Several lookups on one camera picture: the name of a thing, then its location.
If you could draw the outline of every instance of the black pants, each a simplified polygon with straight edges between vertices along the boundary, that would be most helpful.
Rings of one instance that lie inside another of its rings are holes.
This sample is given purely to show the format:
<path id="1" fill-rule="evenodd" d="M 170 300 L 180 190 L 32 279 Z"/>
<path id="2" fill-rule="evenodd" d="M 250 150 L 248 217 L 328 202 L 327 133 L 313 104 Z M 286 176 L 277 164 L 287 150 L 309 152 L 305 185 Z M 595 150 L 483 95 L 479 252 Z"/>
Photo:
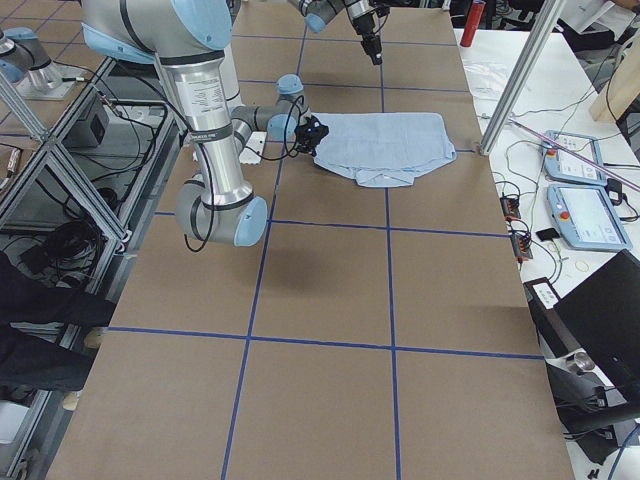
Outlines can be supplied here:
<path id="1" fill-rule="evenodd" d="M 27 335 L 13 322 L 107 325 L 115 305 L 69 288 L 47 288 L 24 276 L 0 252 L 0 385 L 80 390 L 92 359 Z"/>

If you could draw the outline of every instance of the red cylinder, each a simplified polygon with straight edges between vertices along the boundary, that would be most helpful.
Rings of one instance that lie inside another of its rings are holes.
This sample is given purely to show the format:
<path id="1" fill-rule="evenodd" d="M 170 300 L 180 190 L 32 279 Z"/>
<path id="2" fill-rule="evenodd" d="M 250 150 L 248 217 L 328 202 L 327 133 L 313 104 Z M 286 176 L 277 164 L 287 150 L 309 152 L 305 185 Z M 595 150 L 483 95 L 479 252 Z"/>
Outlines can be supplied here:
<path id="1" fill-rule="evenodd" d="M 460 39 L 460 46 L 471 46 L 473 36 L 476 34 L 478 25 L 480 25 L 480 18 L 482 17 L 482 11 L 484 10 L 484 3 L 485 2 L 482 0 L 473 0 L 471 8 L 469 9 L 469 15 L 467 16 L 467 23 L 464 25 L 464 32 Z"/>

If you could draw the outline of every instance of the brown table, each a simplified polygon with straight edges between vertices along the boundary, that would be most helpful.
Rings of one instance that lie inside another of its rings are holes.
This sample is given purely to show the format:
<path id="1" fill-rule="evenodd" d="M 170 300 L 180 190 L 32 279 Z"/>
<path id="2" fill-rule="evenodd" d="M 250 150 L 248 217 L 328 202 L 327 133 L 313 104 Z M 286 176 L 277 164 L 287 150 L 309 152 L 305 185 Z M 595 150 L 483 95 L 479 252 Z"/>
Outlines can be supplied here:
<path id="1" fill-rule="evenodd" d="M 346 15 L 249 3 L 234 34 L 245 103 L 297 72 L 316 111 L 441 113 L 459 158 L 390 190 L 246 167 L 263 240 L 195 255 L 185 151 L 48 478 L 573 478 L 447 14 L 394 9 L 382 68 Z"/>

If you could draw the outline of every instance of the blue and white control panel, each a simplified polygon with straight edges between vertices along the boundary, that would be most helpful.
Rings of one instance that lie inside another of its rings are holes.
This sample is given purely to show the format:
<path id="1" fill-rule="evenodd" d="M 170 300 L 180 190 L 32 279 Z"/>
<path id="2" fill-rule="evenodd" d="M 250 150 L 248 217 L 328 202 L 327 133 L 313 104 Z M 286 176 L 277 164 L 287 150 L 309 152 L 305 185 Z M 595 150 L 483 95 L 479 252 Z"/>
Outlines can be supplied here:
<path id="1" fill-rule="evenodd" d="M 550 185 L 547 200 L 558 231 L 577 250 L 633 248 L 607 192 L 597 185 Z"/>
<path id="2" fill-rule="evenodd" d="M 598 140 L 595 137 L 558 132 L 556 130 L 549 130 L 545 135 L 563 147 L 579 153 L 598 165 L 602 165 L 602 154 L 600 153 Z M 554 180 L 584 185 L 604 186 L 607 184 L 607 179 L 601 172 L 567 152 L 557 150 L 550 145 L 543 145 L 542 155 L 544 168 L 549 177 Z"/>

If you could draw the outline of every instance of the black office chair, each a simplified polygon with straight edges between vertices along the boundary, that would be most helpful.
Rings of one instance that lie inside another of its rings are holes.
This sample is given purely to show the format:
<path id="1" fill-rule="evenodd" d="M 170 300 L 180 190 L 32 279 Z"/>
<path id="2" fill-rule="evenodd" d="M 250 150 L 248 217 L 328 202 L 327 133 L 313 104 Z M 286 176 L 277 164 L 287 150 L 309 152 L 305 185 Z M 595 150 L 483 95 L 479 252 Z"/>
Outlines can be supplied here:
<path id="1" fill-rule="evenodd" d="M 507 3 L 511 8 L 513 8 L 514 10 L 518 10 L 520 13 L 518 14 L 517 20 L 513 18 L 502 17 L 500 26 L 498 28 L 500 30 L 504 30 L 507 25 L 511 25 L 516 27 L 514 30 L 529 31 L 531 30 L 531 27 L 533 27 L 536 15 L 542 9 L 544 0 L 509 0 Z M 530 13 L 532 14 L 531 19 L 526 20 Z"/>

